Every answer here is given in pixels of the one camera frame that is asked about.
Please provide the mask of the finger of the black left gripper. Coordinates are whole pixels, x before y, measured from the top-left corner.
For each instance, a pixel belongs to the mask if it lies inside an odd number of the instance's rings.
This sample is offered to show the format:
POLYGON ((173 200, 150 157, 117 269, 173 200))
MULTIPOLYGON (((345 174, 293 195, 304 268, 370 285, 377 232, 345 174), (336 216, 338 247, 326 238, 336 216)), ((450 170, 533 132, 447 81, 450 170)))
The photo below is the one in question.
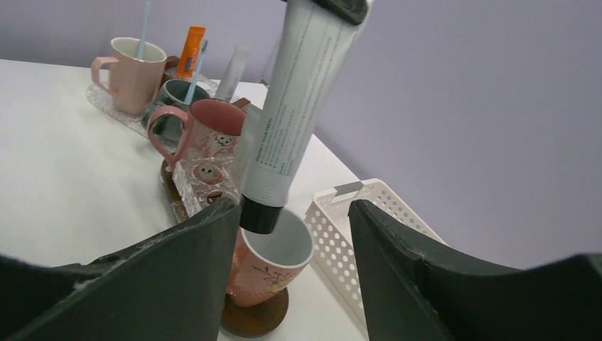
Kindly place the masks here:
POLYGON ((368 15, 369 6, 366 0, 312 0, 312 2, 354 26, 362 24, 368 15))

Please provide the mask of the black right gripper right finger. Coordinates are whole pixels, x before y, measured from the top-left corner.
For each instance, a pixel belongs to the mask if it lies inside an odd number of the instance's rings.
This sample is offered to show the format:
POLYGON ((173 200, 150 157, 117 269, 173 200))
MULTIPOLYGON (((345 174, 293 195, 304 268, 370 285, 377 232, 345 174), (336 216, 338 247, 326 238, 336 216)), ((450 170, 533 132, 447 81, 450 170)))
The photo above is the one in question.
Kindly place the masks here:
POLYGON ((477 259, 367 200, 349 208, 370 340, 600 340, 601 255, 531 269, 477 259))

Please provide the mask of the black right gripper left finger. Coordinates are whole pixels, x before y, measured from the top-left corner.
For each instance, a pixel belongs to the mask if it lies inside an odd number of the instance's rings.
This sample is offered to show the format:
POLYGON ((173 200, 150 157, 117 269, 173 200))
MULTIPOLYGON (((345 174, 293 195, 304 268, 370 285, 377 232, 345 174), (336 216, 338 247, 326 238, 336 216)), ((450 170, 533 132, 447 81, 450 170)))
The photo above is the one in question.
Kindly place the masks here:
POLYGON ((216 340, 241 208, 220 199, 89 264, 1 258, 2 340, 216 340))

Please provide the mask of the black capped toothpaste tube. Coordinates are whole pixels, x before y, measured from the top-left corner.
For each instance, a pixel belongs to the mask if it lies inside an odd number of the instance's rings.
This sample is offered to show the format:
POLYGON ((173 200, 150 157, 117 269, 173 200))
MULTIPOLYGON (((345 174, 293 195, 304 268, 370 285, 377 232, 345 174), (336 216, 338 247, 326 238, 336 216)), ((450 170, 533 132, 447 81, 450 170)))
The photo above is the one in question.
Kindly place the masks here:
POLYGON ((241 228, 257 234, 274 230, 324 104, 367 20, 368 15, 354 26, 312 1, 288 2, 241 186, 241 228))

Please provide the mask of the orange-pink mug white inside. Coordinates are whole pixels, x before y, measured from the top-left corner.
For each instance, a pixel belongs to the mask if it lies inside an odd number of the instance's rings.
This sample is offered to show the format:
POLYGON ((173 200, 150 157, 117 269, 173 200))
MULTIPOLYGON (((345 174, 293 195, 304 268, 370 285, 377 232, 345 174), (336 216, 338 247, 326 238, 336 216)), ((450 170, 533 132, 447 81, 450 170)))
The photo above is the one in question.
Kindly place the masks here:
POLYGON ((251 307, 284 290, 314 255, 314 237, 297 213, 284 208, 270 234, 239 228, 226 293, 251 307))

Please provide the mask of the white blue toothbrush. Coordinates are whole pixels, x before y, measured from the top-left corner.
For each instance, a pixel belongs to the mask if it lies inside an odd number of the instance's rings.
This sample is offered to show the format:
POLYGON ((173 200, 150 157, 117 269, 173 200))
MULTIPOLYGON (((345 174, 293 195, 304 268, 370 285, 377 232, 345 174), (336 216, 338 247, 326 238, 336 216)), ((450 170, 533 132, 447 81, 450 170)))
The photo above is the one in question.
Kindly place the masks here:
POLYGON ((190 80, 190 85, 189 85, 189 88, 188 88, 186 96, 185 96, 184 103, 186 105, 190 105, 191 102, 192 102, 192 99, 193 99, 193 96, 194 96, 194 93, 195 93, 195 89, 196 89, 196 86, 197 86, 197 81, 198 81, 198 78, 200 76, 200 70, 202 68, 202 63, 204 61, 204 57, 205 57, 205 54, 206 54, 206 51, 207 51, 208 43, 209 42, 208 42, 207 39, 204 38, 202 40, 202 43, 201 43, 201 46, 200 46, 200 52, 199 52, 199 55, 197 56, 197 62, 195 64, 195 69, 194 69, 194 72, 193 72, 193 75, 192 75, 192 79, 190 80))

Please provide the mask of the pink ghost pattern mug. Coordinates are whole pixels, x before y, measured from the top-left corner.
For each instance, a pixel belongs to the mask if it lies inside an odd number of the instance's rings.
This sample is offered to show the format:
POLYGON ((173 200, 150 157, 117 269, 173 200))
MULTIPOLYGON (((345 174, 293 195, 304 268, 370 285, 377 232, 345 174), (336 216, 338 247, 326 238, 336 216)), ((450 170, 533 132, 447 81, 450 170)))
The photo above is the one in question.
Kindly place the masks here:
POLYGON ((170 105, 156 109, 148 119, 147 133, 151 144, 173 169, 182 159, 234 156, 245 117, 245 111, 234 104, 198 99, 191 103, 188 112, 170 105), (175 117, 182 128, 172 153, 153 133, 155 124, 163 117, 175 117))

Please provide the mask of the wooden acrylic toothbrush holder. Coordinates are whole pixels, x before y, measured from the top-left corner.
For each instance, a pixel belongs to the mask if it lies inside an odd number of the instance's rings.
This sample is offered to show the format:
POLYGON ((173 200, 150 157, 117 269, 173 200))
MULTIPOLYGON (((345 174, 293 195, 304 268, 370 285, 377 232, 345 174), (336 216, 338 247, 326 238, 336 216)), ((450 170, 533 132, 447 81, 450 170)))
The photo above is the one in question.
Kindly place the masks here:
MULTIPOLYGON (((173 97, 174 99, 182 102, 185 98, 190 82, 188 80, 181 80, 176 76, 175 72, 177 70, 179 61, 180 59, 177 56, 167 57, 165 69, 163 71, 163 78, 160 85, 163 87, 164 83, 172 82, 172 84, 168 85, 166 89, 175 95, 173 97)), ((193 94, 193 99, 199 99, 203 96, 214 97, 218 88, 218 84, 215 80, 212 80, 204 75, 200 75, 197 79, 197 87, 202 88, 202 90, 196 90, 193 94)), ((239 97, 237 95, 234 95, 229 102, 243 110, 246 110, 246 108, 251 104, 249 99, 245 97, 239 97)))

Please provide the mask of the pink mug white inside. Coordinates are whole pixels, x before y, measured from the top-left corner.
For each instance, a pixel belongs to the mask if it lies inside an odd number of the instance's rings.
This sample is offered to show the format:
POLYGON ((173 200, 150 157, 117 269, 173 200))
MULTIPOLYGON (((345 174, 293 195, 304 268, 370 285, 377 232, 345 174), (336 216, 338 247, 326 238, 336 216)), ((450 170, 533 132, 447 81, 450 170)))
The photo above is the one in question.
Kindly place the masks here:
POLYGON ((141 116, 160 87, 167 55, 158 46, 145 42, 137 57, 140 40, 117 37, 110 41, 112 55, 97 57, 91 64, 91 79, 113 99, 121 112, 141 116))

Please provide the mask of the clear acrylic toothbrush holder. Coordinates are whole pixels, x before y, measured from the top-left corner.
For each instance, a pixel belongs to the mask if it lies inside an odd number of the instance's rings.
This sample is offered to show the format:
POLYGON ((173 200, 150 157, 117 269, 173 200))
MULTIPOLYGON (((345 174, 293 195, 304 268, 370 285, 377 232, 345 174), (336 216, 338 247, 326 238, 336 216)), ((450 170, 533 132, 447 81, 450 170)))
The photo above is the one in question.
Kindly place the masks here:
POLYGON ((233 160, 233 157, 211 157, 176 162, 172 179, 188 217, 220 198, 240 203, 241 194, 229 174, 233 160))

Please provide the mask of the white toothpaste tube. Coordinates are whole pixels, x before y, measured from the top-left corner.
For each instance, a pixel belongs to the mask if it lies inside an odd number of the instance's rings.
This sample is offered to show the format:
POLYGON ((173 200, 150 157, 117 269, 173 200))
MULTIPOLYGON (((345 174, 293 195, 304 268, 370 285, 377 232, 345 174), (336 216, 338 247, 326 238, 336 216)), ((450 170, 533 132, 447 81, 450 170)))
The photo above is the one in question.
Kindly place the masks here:
POLYGON ((231 101, 246 69, 250 53, 251 46, 249 45, 240 44, 236 47, 224 76, 221 78, 218 88, 214 93, 214 98, 225 102, 231 101))

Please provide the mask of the orange capped toothpaste tube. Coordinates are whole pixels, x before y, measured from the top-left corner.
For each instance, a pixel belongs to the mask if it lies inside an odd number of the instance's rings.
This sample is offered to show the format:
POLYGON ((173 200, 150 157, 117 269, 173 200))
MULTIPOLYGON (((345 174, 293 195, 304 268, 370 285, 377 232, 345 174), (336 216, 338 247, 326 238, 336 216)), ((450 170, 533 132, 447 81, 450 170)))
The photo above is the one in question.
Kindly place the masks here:
POLYGON ((230 178, 233 180, 237 189, 241 189, 248 165, 251 162, 251 154, 254 148, 257 131, 261 120, 262 110, 254 104, 248 104, 244 107, 246 117, 243 122, 241 135, 230 168, 230 178))

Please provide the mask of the light blue toothbrush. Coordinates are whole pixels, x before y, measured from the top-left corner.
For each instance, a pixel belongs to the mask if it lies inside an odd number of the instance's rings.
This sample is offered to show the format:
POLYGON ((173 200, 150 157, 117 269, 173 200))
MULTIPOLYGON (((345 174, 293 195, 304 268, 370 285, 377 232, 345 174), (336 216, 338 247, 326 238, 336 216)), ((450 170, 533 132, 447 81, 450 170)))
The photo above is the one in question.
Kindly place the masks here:
POLYGON ((140 39, 138 40, 138 47, 136 49, 136 58, 138 60, 142 60, 144 53, 145 53, 146 34, 147 34, 148 22, 149 22, 149 17, 150 17, 151 11, 152 11, 152 3, 150 1, 146 1, 145 6, 144 6, 144 17, 143 17, 143 26, 142 26, 142 30, 141 30, 141 36, 140 36, 140 39))

